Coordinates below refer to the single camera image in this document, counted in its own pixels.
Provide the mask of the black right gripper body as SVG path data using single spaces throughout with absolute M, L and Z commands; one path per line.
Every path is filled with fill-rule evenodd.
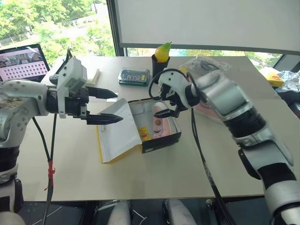
M 170 109 L 172 111 L 171 117 L 178 117 L 181 111 L 187 110 L 181 102 L 179 95 L 176 92 L 171 91 L 171 87 L 168 85 L 162 85 L 160 97 L 161 100 L 168 101 L 171 106 L 175 106 L 175 110 Z

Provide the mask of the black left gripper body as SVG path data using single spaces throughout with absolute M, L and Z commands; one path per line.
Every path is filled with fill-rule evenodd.
M 88 102 L 88 88 L 82 87 L 75 94 L 70 93 L 69 97 L 65 97 L 66 114 L 74 118 L 87 119 Z

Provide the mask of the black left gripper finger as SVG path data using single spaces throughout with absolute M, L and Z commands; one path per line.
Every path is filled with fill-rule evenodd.
M 95 88 L 95 87 L 87 87 L 89 96 L 99 98 L 99 99 L 110 99 L 110 98 L 117 98 L 118 95 L 115 94 L 113 91 L 108 89 L 102 88 Z
M 109 113 L 90 114 L 87 111 L 85 120 L 87 125 L 109 125 L 122 121 L 123 118 Z

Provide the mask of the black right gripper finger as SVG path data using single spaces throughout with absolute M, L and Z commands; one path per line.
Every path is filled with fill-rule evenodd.
M 154 117 L 156 118 L 168 118 L 171 117 L 172 111 L 170 109 L 165 109 L 154 113 Z

